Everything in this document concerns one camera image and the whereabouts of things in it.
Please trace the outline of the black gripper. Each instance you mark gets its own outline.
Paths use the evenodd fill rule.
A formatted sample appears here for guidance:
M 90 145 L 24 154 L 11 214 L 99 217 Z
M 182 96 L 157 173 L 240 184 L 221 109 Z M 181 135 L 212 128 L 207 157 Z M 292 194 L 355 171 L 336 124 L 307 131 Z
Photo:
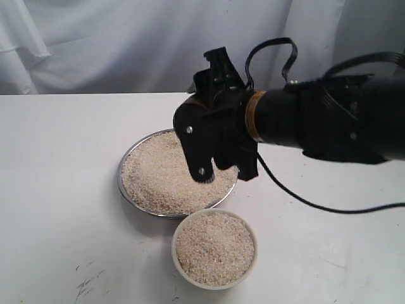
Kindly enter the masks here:
M 246 109 L 254 90 L 245 85 L 231 62 L 227 49 L 204 53 L 209 68 L 193 76 L 195 93 L 209 108 L 202 115 L 215 142 L 215 163 L 220 170 L 237 167 L 237 178 L 249 181 L 258 176 L 258 143 L 246 127 Z

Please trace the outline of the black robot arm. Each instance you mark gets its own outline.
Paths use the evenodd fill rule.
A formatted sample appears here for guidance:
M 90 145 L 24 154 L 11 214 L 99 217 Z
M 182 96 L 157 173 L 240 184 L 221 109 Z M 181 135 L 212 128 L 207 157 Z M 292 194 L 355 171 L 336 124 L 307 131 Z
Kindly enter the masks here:
M 214 169 L 258 175 L 258 144 L 299 148 L 328 162 L 377 165 L 404 159 L 404 77 L 348 75 L 366 63 L 404 67 L 404 55 L 371 53 L 333 66 L 305 82 L 257 91 L 243 81 L 225 48 L 205 53 L 209 68 L 194 75 L 194 94 L 173 116 L 189 172 L 211 182 Z

